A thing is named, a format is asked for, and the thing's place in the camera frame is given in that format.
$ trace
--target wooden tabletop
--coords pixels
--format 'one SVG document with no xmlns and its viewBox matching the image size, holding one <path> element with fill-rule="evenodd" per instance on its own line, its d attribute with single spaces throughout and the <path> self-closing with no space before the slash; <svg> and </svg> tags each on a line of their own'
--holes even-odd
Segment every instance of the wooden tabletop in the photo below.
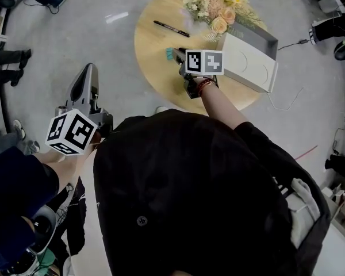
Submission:
<svg viewBox="0 0 345 276">
<path fill-rule="evenodd" d="M 180 66 L 174 60 L 167 60 L 166 48 L 216 50 L 217 43 L 205 41 L 201 34 L 187 38 L 154 24 L 154 20 L 157 20 L 188 32 L 181 9 L 183 0 L 152 0 L 145 7 L 134 35 L 136 57 L 142 73 L 159 94 L 182 109 L 206 114 L 200 98 L 189 98 L 183 86 L 184 80 L 179 75 Z M 262 22 L 258 25 L 266 29 Z M 217 79 L 220 90 L 239 110 L 251 105 L 260 96 L 258 92 L 227 76 L 218 76 Z"/>
</svg>

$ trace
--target red line on floor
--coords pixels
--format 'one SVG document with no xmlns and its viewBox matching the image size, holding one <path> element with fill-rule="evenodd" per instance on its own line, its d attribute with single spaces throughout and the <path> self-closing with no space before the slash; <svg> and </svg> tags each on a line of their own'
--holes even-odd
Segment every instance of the red line on floor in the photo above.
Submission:
<svg viewBox="0 0 345 276">
<path fill-rule="evenodd" d="M 315 150 L 318 147 L 318 145 L 314 146 L 312 149 L 308 150 L 306 153 L 302 154 L 301 156 L 298 156 L 295 160 L 299 160 L 302 158 L 304 155 L 309 154 L 311 151 Z"/>
</svg>

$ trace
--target white cable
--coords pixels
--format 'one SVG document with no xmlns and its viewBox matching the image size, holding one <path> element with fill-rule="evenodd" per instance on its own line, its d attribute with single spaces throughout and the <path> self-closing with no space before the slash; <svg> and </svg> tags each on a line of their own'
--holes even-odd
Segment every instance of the white cable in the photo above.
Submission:
<svg viewBox="0 0 345 276">
<path fill-rule="evenodd" d="M 289 106 L 288 109 L 277 108 L 277 107 L 274 105 L 274 103 L 272 102 L 272 99 L 271 99 L 271 97 L 270 97 L 270 93 L 267 93 L 267 96 L 269 97 L 269 100 L 271 101 L 271 104 L 272 104 L 272 106 L 274 107 L 274 109 L 277 109 L 277 110 L 284 110 L 284 111 L 287 112 L 288 110 L 290 110 L 290 109 L 292 108 L 293 104 L 295 103 L 295 100 L 298 98 L 300 92 L 302 92 L 303 89 L 304 89 L 304 87 L 302 87 L 302 89 L 300 89 L 300 91 L 299 91 L 298 94 L 295 96 L 295 99 L 293 100 L 292 104 L 290 104 L 290 106 Z"/>
</svg>

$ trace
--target black button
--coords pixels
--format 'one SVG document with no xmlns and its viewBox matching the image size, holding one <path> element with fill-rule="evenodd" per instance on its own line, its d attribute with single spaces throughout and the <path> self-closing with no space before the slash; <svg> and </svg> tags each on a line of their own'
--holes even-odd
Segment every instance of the black button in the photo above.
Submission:
<svg viewBox="0 0 345 276">
<path fill-rule="evenodd" d="M 138 224 L 138 226 L 141 226 L 141 227 L 147 225 L 147 222 L 148 222 L 148 220 L 144 216 L 140 216 L 137 219 L 137 224 Z"/>
</svg>

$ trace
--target white cube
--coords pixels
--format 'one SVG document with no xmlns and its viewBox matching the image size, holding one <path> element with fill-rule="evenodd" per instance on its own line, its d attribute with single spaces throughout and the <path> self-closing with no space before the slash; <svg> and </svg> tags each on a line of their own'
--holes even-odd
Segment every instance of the white cube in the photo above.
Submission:
<svg viewBox="0 0 345 276">
<path fill-rule="evenodd" d="M 226 33 L 217 45 L 225 52 L 225 75 L 257 92 L 272 92 L 278 63 L 243 40 Z"/>
<path fill-rule="evenodd" d="M 64 155 L 83 155 L 97 125 L 78 109 L 51 119 L 45 144 Z"/>
<path fill-rule="evenodd" d="M 186 50 L 185 72 L 196 75 L 223 75 L 224 53 L 217 50 Z"/>
</svg>

